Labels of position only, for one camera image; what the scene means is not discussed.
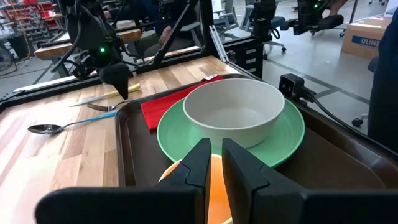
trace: brown tray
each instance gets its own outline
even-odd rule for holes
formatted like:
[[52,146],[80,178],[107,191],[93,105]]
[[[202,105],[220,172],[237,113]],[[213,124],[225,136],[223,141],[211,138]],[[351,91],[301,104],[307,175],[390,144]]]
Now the brown tray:
[[[224,75],[224,78],[250,78]],[[186,89],[191,85],[141,98],[116,114],[119,185],[153,186],[172,161],[162,152],[156,132],[150,132],[141,103]],[[304,140],[278,172],[309,189],[398,188],[397,158],[371,141],[357,138],[310,108],[295,103],[304,117]]]

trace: orange object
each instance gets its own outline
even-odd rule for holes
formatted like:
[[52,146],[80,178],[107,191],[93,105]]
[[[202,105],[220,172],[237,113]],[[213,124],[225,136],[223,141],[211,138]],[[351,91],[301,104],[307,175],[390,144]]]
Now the orange object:
[[[180,161],[174,162],[167,168],[159,181],[171,173],[180,164]],[[207,223],[232,223],[231,210],[229,209],[228,196],[224,184],[223,161],[221,156],[216,154],[211,155],[210,201]]]

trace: cardboard box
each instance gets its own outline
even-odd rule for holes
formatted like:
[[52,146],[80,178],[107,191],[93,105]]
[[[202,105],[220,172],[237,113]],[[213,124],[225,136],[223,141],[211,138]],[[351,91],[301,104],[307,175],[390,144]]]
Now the cardboard box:
[[341,50],[369,59],[378,56],[380,40],[390,22],[391,18],[370,17],[348,24]]

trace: fork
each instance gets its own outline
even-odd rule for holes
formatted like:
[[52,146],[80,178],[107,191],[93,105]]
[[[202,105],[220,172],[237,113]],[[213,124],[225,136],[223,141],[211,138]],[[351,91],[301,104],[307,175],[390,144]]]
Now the fork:
[[99,105],[94,105],[92,103],[87,103],[87,106],[89,108],[91,108],[91,109],[98,110],[98,111],[111,111],[111,110],[115,109],[117,106],[119,106],[120,104],[128,103],[130,101],[132,101],[132,100],[122,101],[122,102],[120,102],[120,103],[118,103],[116,105],[113,105],[113,106],[99,106]]

